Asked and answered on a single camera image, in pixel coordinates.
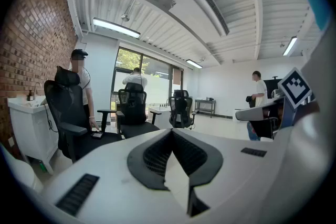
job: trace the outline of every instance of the chair headrest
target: chair headrest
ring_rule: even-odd
[[[189,97],[189,93],[186,90],[174,90],[173,96],[177,98]]]
[[[80,78],[77,73],[57,66],[55,81],[64,86],[76,86],[80,83]]]
[[[138,83],[128,82],[126,84],[125,90],[132,92],[143,92],[143,86]]]

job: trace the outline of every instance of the window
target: window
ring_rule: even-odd
[[[148,107],[166,104],[168,97],[173,95],[174,90],[182,89],[183,70],[180,68],[135,51],[119,48],[113,73],[111,91],[112,110],[119,110],[118,91],[125,88],[122,81],[133,72],[135,67],[141,69],[142,75],[147,78],[148,81],[145,87],[145,92],[147,93],[147,114]]]

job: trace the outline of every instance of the fluorescent light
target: fluorescent light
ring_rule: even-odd
[[[290,40],[290,42],[289,42],[289,45],[288,45],[287,49],[286,49],[285,52],[283,53],[283,56],[286,56],[286,55],[290,52],[290,50],[291,50],[292,47],[294,46],[294,44],[295,44],[295,42],[296,42],[297,39],[298,39],[297,37],[292,37],[292,38],[291,38],[291,40]]]
[[[186,60],[187,63],[190,63],[191,65],[197,67],[197,68],[203,68],[202,66],[200,66],[197,62],[194,62],[192,60]]]
[[[158,72],[158,71],[156,71],[155,73],[162,74],[162,75],[167,75],[167,76],[168,76],[167,73],[163,73],[163,72]]]
[[[117,31],[117,32],[121,32],[121,33],[129,35],[131,37],[135,37],[135,38],[140,37],[139,32],[134,31],[134,30],[132,30],[130,28],[127,28],[127,27],[124,27],[124,26],[121,26],[121,25],[118,25],[118,24],[114,24],[114,23],[108,22],[106,20],[97,19],[97,18],[93,18],[92,21],[93,21],[94,25],[98,25],[98,26],[101,26],[101,27],[105,27],[105,28]]]

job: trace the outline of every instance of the man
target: man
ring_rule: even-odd
[[[84,68],[84,59],[87,55],[88,53],[81,49],[73,50],[70,59],[72,65],[71,71],[77,73],[79,76],[80,83],[78,85],[81,86],[81,88],[83,89],[83,106],[90,127],[95,127],[97,130],[99,130],[99,127],[94,117],[92,89],[90,84],[91,78],[89,72]]]
[[[257,93],[252,94],[252,99],[256,100],[256,106],[267,104],[267,87],[265,82],[261,79],[259,71],[254,71],[252,74],[252,80],[257,82]],[[251,141],[260,141],[260,137],[256,134],[252,124],[247,122],[247,132]]]
[[[147,86],[147,78],[141,76],[141,71],[139,67],[134,68],[133,72],[130,73],[124,80],[122,84],[126,85],[128,82],[133,82],[137,84],[141,84],[143,89]]]
[[[253,72],[252,80],[257,83],[257,93],[252,94],[252,99],[256,100],[256,106],[267,104],[267,87],[265,82],[261,79],[259,71]]]

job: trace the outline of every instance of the trash can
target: trash can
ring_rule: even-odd
[[[241,110],[241,109],[233,109],[232,120],[233,120],[233,122],[235,122],[235,123],[239,123],[239,122],[240,122],[240,120],[238,120],[238,119],[236,118],[236,112],[239,111],[239,110]]]

